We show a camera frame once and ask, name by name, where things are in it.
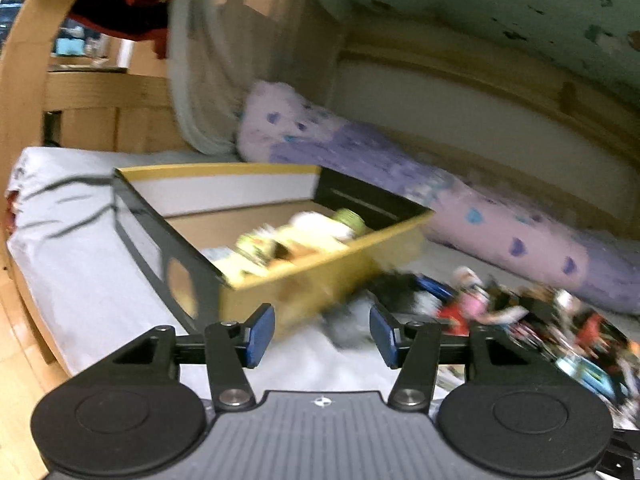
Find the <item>grey bed sheet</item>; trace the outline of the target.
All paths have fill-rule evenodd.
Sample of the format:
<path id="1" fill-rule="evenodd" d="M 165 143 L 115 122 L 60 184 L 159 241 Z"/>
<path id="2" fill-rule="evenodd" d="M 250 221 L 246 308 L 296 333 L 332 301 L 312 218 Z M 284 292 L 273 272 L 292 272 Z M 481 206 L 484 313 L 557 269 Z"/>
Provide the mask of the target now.
<path id="1" fill-rule="evenodd" d="M 319 313 L 372 276 L 419 260 L 434 219 L 400 196 L 315 166 L 26 148 L 8 185 L 9 252 L 63 365 L 77 374 L 155 325 L 199 334 L 276 311 L 250 373 L 268 390 L 390 390 L 378 352 L 340 351 Z M 335 252 L 296 255 L 231 283 L 207 252 L 300 212 L 356 211 L 366 232 Z"/>

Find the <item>yellow plush toy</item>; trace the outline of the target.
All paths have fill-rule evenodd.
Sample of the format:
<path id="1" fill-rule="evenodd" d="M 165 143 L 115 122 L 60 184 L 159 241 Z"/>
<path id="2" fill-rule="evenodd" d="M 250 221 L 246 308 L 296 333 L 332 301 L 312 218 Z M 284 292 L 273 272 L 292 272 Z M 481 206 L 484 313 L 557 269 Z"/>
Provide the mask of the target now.
<path id="1" fill-rule="evenodd" d="M 283 226 L 265 224 L 241 235 L 235 251 L 252 263 L 268 268 L 273 261 L 298 259 L 341 252 L 356 240 L 351 229 L 332 217 L 315 211 L 301 211 Z"/>

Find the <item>green knitted ball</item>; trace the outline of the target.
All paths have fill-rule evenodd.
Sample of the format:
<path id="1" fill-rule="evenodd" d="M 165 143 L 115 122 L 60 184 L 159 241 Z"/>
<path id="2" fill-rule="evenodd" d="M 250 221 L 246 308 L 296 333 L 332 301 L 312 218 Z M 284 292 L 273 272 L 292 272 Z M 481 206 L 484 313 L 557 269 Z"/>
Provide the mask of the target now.
<path id="1" fill-rule="evenodd" d="M 367 232 L 366 222 L 355 211 L 347 208 L 341 208 L 334 212 L 332 219 L 340 222 L 352 230 L 355 236 L 361 236 Z"/>

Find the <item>grey mosquito net curtain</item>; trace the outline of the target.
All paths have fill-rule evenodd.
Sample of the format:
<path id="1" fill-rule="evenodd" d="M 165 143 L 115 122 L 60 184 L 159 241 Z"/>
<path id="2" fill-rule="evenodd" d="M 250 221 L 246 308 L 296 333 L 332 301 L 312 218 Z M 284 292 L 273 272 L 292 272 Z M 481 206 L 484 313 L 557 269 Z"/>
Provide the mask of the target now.
<path id="1" fill-rule="evenodd" d="M 171 0 L 168 77 L 180 133 L 206 155 L 234 150 L 260 80 L 294 84 L 306 0 Z"/>

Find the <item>wooden bed frame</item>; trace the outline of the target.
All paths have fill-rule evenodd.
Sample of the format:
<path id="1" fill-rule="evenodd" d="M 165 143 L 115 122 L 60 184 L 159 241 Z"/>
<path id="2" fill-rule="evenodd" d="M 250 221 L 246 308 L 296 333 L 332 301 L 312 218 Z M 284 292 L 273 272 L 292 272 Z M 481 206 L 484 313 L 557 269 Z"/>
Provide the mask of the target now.
<path id="1" fill-rule="evenodd" d="M 183 139 L 167 56 L 24 0 L 1 55 L 1 173 L 26 148 L 206 155 Z M 639 245 L 639 0 L 306 0 L 288 84 L 477 190 Z M 9 252 L 42 352 L 56 355 Z M 449 245 L 436 271 L 470 259 Z"/>

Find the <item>purple heart-pattern rolled quilt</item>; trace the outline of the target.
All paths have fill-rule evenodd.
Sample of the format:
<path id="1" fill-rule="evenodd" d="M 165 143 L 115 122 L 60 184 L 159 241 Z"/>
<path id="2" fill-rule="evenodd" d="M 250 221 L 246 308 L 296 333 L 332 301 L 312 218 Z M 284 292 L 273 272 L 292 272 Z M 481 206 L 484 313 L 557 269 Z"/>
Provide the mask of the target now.
<path id="1" fill-rule="evenodd" d="M 236 146 L 248 162 L 318 165 L 430 208 L 430 235 L 532 281 L 602 308 L 639 311 L 639 245 L 578 231 L 528 198 L 472 188 L 417 162 L 383 133 L 312 104 L 288 84 L 258 81 L 245 101 Z"/>

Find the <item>yellow cardboard box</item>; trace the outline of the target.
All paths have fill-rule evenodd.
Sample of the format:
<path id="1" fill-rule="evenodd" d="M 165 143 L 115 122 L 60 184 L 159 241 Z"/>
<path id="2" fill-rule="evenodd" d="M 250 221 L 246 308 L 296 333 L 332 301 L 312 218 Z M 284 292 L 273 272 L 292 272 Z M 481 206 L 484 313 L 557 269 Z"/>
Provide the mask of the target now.
<path id="1" fill-rule="evenodd" d="M 318 166 L 118 168 L 115 228 L 182 327 L 201 333 L 260 304 L 278 330 L 416 258 L 431 211 Z"/>

